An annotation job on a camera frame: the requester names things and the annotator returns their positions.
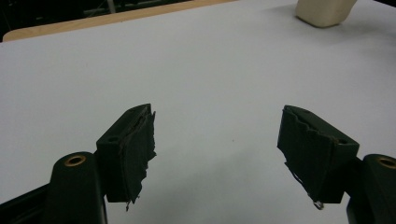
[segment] white tabletop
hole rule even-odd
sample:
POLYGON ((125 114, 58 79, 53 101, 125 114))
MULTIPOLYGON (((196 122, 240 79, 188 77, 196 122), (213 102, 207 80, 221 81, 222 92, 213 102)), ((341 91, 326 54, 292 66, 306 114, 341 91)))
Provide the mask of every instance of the white tabletop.
POLYGON ((276 148, 284 105, 313 111, 396 157, 396 13, 360 0, 313 28, 294 0, 241 0, 0 44, 0 203, 50 181, 53 163, 128 108, 157 111, 141 198, 109 223, 346 224, 318 211, 276 148))

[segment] plastic container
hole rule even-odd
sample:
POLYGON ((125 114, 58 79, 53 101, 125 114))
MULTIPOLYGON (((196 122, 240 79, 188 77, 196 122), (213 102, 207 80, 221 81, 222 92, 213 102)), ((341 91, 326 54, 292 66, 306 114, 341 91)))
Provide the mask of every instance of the plastic container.
POLYGON ((316 27, 334 26, 344 21, 357 0, 299 0, 296 16, 316 27))

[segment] wooden table edge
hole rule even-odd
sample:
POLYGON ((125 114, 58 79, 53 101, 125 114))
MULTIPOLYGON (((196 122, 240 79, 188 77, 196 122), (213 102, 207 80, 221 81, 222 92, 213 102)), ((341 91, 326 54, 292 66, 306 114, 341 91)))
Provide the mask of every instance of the wooden table edge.
POLYGON ((110 23, 136 20, 140 18, 161 15, 196 7, 206 7, 220 3, 233 2, 236 0, 192 0, 188 2, 176 3, 165 6, 142 8, 138 10, 108 14, 104 16, 92 17, 87 19, 64 21, 48 25, 27 27, 13 30, 3 36, 3 41, 12 41, 40 35, 52 35, 61 32, 79 30, 94 26, 106 25, 110 23))

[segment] white table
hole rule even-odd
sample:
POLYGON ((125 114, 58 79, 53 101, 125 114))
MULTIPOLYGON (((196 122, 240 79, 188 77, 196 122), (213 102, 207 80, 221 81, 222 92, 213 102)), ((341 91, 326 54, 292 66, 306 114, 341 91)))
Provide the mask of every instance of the white table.
POLYGON ((396 157, 395 8, 360 0, 316 29, 296 1, 242 0, 0 44, 0 203, 50 180, 62 156, 128 108, 157 111, 141 198, 109 223, 346 224, 319 212, 276 140, 283 105, 396 157))

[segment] screw hole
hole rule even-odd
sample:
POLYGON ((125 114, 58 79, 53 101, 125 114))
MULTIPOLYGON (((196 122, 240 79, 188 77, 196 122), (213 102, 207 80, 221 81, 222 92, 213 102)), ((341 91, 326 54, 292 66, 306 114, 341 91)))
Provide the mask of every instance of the screw hole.
POLYGON ((390 160, 388 158, 379 158, 378 161, 383 166, 386 166, 390 169, 396 169, 396 162, 393 160, 390 160))
POLYGON ((118 137, 109 137, 107 139, 107 141, 109 141, 109 142, 117 142, 117 141, 119 141, 119 138, 118 137))
POLYGON ((65 166, 77 166, 82 164, 86 160, 85 156, 77 155, 72 156, 64 162, 65 166))

